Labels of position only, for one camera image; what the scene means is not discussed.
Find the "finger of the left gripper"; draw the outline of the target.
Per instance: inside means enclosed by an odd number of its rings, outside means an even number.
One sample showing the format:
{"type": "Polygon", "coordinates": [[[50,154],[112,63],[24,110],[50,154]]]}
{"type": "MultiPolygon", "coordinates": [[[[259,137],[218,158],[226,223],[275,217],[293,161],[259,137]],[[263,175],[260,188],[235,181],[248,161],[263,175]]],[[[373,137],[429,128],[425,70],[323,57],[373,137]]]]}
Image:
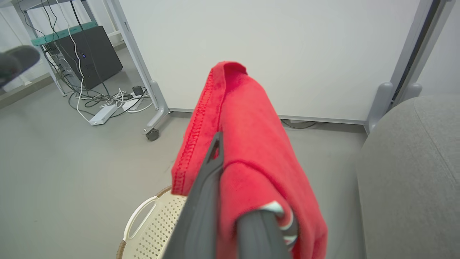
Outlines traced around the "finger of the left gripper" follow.
{"type": "Polygon", "coordinates": [[[17,46],[0,53],[0,88],[22,75],[40,59],[39,51],[30,45],[17,46]]]}

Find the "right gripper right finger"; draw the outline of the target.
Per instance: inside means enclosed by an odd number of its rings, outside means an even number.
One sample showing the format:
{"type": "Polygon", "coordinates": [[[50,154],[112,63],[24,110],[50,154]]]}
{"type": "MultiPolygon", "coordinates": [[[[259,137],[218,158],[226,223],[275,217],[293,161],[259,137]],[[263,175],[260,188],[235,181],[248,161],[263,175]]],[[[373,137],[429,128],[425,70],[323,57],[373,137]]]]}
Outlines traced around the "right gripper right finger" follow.
{"type": "Polygon", "coordinates": [[[267,210],[254,210],[237,221],[239,259],[290,259],[276,216],[267,210]]]}

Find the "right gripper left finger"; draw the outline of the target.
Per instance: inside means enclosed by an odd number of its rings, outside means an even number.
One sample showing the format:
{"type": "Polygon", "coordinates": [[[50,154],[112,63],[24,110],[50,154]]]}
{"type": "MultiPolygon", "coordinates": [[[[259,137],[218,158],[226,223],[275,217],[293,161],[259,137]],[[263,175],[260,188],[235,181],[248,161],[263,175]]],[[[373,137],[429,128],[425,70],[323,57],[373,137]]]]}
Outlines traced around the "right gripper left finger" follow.
{"type": "Polygon", "coordinates": [[[224,156],[223,133],[217,132],[163,250],[163,259],[216,258],[224,156]]]}

